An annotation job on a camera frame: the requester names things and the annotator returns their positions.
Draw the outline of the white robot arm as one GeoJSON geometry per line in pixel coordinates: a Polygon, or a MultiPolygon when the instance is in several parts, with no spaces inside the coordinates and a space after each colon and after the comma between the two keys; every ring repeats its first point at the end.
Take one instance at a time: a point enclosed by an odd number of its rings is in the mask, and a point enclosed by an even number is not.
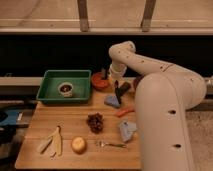
{"type": "Polygon", "coordinates": [[[135,92],[135,115],[142,171],[196,171],[185,112],[202,102],[204,78],[187,68],[138,55],[133,42],[109,48],[111,78],[128,68],[142,76],[135,92]]]}

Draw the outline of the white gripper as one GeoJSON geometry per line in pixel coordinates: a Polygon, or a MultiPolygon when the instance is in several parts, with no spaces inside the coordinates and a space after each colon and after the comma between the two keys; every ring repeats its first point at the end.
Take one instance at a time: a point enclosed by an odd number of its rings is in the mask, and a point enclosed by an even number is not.
{"type": "Polygon", "coordinates": [[[119,90],[119,82],[123,81],[123,76],[126,73],[127,67],[124,64],[111,64],[109,67],[109,74],[108,78],[111,85],[114,85],[115,88],[115,95],[117,97],[117,100],[119,104],[122,103],[121,96],[120,96],[120,90],[119,90]]]}

